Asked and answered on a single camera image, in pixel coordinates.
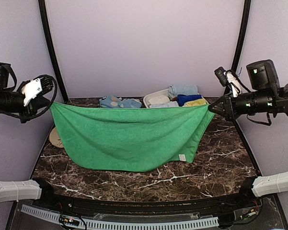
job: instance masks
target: lavender wall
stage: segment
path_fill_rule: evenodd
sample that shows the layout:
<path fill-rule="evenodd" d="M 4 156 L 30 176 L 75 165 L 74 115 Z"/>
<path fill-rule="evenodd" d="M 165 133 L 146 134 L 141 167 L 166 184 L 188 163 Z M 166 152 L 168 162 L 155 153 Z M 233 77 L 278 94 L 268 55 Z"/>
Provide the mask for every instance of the lavender wall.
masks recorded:
<path fill-rule="evenodd" d="M 54 75 L 38 1 L 0 1 L 0 61 L 12 64 L 18 82 Z M 50 112 L 26 124 L 0 115 L 0 180 L 29 178 L 52 124 Z M 5 229 L 10 208 L 11 203 L 0 204 L 0 230 Z"/>
<path fill-rule="evenodd" d="M 288 83 L 288 1 L 252 1 L 249 26 L 246 33 L 240 66 L 241 78 L 249 87 L 245 66 L 252 62 L 272 59 L 280 84 Z M 265 115 L 256 119 L 264 120 Z M 271 127 L 256 125 L 239 119 L 239 123 L 255 154 L 263 175 L 288 171 L 288 118 L 278 115 Z M 279 195 L 288 219 L 288 192 Z"/>
<path fill-rule="evenodd" d="M 46 2 L 71 98 L 144 96 L 182 82 L 223 93 L 213 70 L 231 67 L 243 0 Z"/>

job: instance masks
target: brown marble surface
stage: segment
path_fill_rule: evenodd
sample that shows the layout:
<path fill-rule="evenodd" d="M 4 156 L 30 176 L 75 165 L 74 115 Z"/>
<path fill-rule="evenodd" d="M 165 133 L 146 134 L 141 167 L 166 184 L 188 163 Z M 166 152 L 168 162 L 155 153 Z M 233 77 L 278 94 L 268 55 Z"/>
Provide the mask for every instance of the brown marble surface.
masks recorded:
<path fill-rule="evenodd" d="M 97 99 L 69 104 L 99 107 Z M 255 170 L 232 122 L 215 115 L 193 163 L 169 162 L 150 172 L 94 171 L 76 165 L 46 142 L 33 177 L 46 179 L 56 194 L 108 201 L 182 201 L 237 193 Z"/>

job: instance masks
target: white basket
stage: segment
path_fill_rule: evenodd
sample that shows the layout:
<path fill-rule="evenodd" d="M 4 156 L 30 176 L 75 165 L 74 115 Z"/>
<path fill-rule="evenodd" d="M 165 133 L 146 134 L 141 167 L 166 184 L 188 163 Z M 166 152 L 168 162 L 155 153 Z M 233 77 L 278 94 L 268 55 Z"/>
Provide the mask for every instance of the white basket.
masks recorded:
<path fill-rule="evenodd" d="M 153 92 L 151 94 L 148 94 L 144 97 L 144 105 L 146 108 L 149 108 L 150 106 L 150 103 L 148 102 L 151 98 L 154 98 L 154 97 L 158 97 L 158 96 L 161 96 L 161 95 L 165 95 L 168 97 L 168 91 L 169 89 L 166 89 L 166 90 L 161 90 L 161 91 L 157 91 L 157 92 Z"/>

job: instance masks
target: black frame pole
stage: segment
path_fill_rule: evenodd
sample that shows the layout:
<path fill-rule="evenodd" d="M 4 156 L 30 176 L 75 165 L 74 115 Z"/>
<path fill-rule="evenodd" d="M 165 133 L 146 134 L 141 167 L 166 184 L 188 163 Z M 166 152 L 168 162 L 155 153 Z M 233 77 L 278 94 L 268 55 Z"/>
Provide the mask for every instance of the black frame pole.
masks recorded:
<path fill-rule="evenodd" d="M 233 70 L 234 72 L 236 72 L 236 70 L 238 68 L 241 54 L 242 54 L 242 48 L 243 48 L 243 44 L 244 44 L 244 40 L 245 40 L 246 29 L 247 29 L 248 18 L 249 18 L 249 12 L 250 12 L 250 5 L 251 5 L 251 0 L 245 0 L 239 38 L 238 38 L 238 42 L 236 44 L 234 58 L 233 58 L 233 62 L 231 65 L 231 70 Z M 229 92 L 230 92 L 230 88 L 227 86 L 224 94 L 227 94 Z"/>
<path fill-rule="evenodd" d="M 61 91 L 63 100 L 66 103 L 69 100 L 69 98 L 68 98 L 68 95 L 66 92 L 66 88 L 65 88 L 65 85 L 63 82 L 61 72 L 59 70 L 57 56 L 56 56 L 56 53 L 54 51 L 54 46 L 53 46 L 51 32 L 50 32 L 50 26 L 49 26 L 49 21 L 48 21 L 48 16 L 47 16 L 45 0 L 38 0 L 38 5 L 39 5 L 40 17 L 42 19 L 45 39 L 46 39 L 46 43 L 47 43 L 48 52 L 50 55 L 53 71 L 54 71 L 54 74 L 56 76 L 56 79 L 58 82 L 58 87 Z"/>

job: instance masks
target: folded towel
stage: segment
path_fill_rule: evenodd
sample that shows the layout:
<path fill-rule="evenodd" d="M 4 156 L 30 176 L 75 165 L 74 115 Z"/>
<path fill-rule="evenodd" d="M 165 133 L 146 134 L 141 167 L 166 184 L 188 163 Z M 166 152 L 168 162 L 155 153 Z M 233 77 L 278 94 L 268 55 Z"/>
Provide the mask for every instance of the folded towel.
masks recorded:
<path fill-rule="evenodd" d="M 169 96 L 174 98 L 178 95 L 195 95 L 198 94 L 198 88 L 196 85 L 171 85 L 169 87 Z"/>
<path fill-rule="evenodd" d="M 115 96 L 106 96 L 99 100 L 100 106 L 107 109 L 121 109 L 121 108 L 140 108 L 142 103 L 136 99 L 117 98 Z"/>
<path fill-rule="evenodd" d="M 165 95 L 153 97 L 150 100 L 148 100 L 149 104 L 165 104 L 170 102 L 169 98 Z"/>
<path fill-rule="evenodd" d="M 201 99 L 201 98 L 202 96 L 200 94 L 189 95 L 189 96 L 178 95 L 177 102 L 179 106 L 183 106 L 186 102 L 194 101 L 194 100 Z"/>
<path fill-rule="evenodd" d="M 201 99 L 197 99 L 197 100 L 194 100 L 194 101 L 186 102 L 183 105 L 183 107 L 201 106 L 201 105 L 204 105 L 206 103 L 207 103 L 207 101 L 205 99 L 201 98 Z"/>
<path fill-rule="evenodd" d="M 99 100 L 100 106 L 102 108 L 111 108 L 111 109 L 119 109 L 118 104 L 121 102 L 120 98 L 115 96 L 106 96 Z"/>
<path fill-rule="evenodd" d="M 118 105 L 121 108 L 140 108 L 140 107 L 142 107 L 142 103 L 139 100 L 133 99 L 133 98 L 124 99 Z"/>
<path fill-rule="evenodd" d="M 179 107 L 178 102 L 168 102 L 165 104 L 152 104 L 149 108 L 173 108 Z"/>

